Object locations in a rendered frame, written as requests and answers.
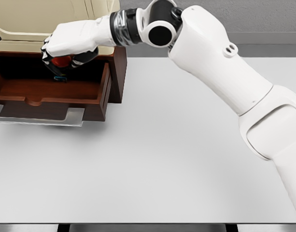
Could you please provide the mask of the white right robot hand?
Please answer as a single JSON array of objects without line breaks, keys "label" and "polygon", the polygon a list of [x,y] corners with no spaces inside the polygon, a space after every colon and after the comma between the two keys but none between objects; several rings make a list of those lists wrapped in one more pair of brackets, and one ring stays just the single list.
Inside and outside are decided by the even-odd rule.
[{"label": "white right robot hand", "polygon": [[59,24],[52,35],[43,41],[41,53],[45,66],[48,68],[53,58],[71,56],[71,70],[97,57],[99,50],[93,34],[97,25],[96,20]]}]

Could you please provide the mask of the red button switch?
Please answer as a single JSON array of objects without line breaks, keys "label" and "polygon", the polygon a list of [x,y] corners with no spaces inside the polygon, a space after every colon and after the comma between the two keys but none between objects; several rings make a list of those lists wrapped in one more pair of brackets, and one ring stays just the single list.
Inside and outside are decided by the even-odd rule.
[{"label": "red button switch", "polygon": [[48,68],[54,73],[54,80],[58,82],[67,82],[67,75],[71,68],[71,56],[53,58]]}]

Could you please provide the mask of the brown drawer with silver handle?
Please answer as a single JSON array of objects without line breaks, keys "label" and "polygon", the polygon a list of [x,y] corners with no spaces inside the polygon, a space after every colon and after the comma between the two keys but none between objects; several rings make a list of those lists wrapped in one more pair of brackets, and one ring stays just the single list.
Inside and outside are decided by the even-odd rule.
[{"label": "brown drawer with silver handle", "polygon": [[0,122],[81,126],[105,121],[111,84],[103,60],[56,78],[39,57],[0,56]]}]

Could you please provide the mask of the brown cabinet with beige top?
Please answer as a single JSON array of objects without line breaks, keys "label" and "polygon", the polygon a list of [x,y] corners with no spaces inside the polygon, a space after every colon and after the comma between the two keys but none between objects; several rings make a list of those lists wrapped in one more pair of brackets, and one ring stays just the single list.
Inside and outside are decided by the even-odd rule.
[{"label": "brown cabinet with beige top", "polygon": [[[119,0],[0,0],[0,56],[41,58],[41,47],[60,23],[97,19],[118,11]],[[126,50],[101,46],[96,58],[109,63],[108,103],[121,103]]]}]

